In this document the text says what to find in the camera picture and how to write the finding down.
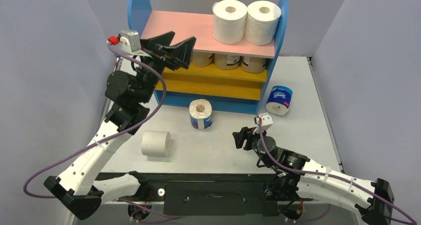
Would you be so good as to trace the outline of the brown printed paper roll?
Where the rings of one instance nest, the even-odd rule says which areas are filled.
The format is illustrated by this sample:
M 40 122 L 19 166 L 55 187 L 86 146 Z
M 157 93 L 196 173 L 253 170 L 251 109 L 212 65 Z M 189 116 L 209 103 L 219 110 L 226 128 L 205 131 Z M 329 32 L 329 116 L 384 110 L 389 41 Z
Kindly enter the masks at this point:
M 196 67 L 204 68 L 213 62 L 213 53 L 193 52 L 192 63 Z

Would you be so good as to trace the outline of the blue shelf with coloured boards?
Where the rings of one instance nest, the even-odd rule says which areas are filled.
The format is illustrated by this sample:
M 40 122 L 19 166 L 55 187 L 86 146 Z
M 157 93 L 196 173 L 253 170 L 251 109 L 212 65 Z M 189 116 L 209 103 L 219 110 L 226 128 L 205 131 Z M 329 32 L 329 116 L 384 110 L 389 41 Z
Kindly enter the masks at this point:
M 270 79 L 280 55 L 289 17 L 288 0 L 279 0 L 281 17 L 271 43 L 252 45 L 242 40 L 224 45 L 213 36 L 213 16 L 210 14 L 154 10 L 150 0 L 128 1 L 128 26 L 139 32 L 142 38 L 174 31 L 174 42 L 190 36 L 196 37 L 194 50 L 199 53 L 231 54 L 268 60 L 262 73 L 248 73 L 241 68 L 219 69 L 216 64 L 188 69 L 165 70 L 166 86 L 159 84 L 155 98 L 165 105 L 188 107 L 193 100 L 208 100 L 213 110 L 245 114 L 262 111 L 270 91 Z

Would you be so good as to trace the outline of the white roll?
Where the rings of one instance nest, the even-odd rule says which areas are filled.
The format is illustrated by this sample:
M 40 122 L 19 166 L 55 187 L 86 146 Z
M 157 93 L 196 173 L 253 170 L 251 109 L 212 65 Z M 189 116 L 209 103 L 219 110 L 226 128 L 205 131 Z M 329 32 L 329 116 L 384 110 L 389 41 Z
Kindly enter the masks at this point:
M 271 43 L 281 17 L 281 9 L 275 3 L 259 0 L 247 6 L 245 39 L 253 45 Z
M 141 152 L 145 156 L 168 157 L 171 134 L 164 131 L 144 131 Z
M 227 45 L 240 42 L 244 38 L 247 6 L 238 0 L 222 0 L 212 6 L 213 35 Z

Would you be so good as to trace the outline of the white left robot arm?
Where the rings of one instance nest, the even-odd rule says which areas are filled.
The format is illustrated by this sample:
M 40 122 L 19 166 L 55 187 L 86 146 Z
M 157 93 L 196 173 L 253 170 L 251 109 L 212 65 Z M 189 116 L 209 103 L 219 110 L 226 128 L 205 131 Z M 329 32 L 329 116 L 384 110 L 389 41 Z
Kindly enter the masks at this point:
M 107 78 L 105 96 L 113 103 L 90 144 L 74 155 L 73 163 L 58 176 L 49 176 L 45 187 L 78 219 L 84 220 L 98 208 L 121 197 L 142 200 L 147 196 L 147 179 L 130 171 L 108 180 L 97 176 L 115 152 L 149 120 L 154 111 L 146 108 L 157 84 L 164 83 L 165 69 L 190 66 L 195 37 L 172 44 L 173 31 L 142 39 L 136 31 L 122 31 L 107 40 L 108 49 L 131 61 L 135 74 L 117 70 Z

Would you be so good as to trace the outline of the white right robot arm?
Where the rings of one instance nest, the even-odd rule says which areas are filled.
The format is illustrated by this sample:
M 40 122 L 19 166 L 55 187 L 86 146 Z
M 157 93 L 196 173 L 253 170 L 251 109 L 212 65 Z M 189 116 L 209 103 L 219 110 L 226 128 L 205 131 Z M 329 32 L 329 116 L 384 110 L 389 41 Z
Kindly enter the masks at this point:
M 307 156 L 280 148 L 274 138 L 258 128 L 243 127 L 234 132 L 237 149 L 253 151 L 257 167 L 270 168 L 276 177 L 266 186 L 266 194 L 275 200 L 310 199 L 344 208 L 367 225 L 389 225 L 394 195 L 388 181 L 355 178 Z

